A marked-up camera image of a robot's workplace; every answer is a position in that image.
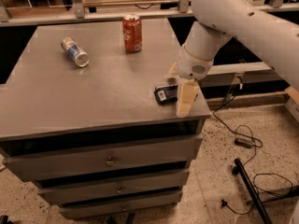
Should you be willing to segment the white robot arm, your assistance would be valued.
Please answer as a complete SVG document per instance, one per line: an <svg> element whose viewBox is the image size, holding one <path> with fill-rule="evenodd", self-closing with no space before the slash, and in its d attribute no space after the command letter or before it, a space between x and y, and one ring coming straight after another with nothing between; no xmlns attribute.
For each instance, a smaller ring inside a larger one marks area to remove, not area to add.
<svg viewBox="0 0 299 224"><path fill-rule="evenodd" d="M196 21L169 74L181 77L177 116L189 115L220 48L235 38L299 90L299 25L255 8L252 0L192 0Z"/></svg>

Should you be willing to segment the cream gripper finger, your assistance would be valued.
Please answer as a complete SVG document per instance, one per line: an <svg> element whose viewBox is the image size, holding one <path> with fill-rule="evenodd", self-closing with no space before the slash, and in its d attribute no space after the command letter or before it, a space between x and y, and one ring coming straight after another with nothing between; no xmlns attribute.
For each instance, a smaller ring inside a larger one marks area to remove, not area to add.
<svg viewBox="0 0 299 224"><path fill-rule="evenodd" d="M177 64L174 63L171 68L168 70L166 73L165 77L166 78L176 78L178 75L178 69L177 69Z"/></svg>
<svg viewBox="0 0 299 224"><path fill-rule="evenodd" d="M177 116L179 118L189 115L198 92L199 85L194 79L185 80L178 85Z"/></svg>

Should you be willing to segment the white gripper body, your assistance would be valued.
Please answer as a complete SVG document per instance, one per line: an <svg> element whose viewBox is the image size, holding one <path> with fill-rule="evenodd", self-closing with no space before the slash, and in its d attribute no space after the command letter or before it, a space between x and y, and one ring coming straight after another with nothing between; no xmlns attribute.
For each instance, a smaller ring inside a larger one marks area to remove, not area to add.
<svg viewBox="0 0 299 224"><path fill-rule="evenodd" d="M203 60L197 58L186 50L182 45L178 52L177 71L178 75L187 79L203 79L210 70L214 60Z"/></svg>

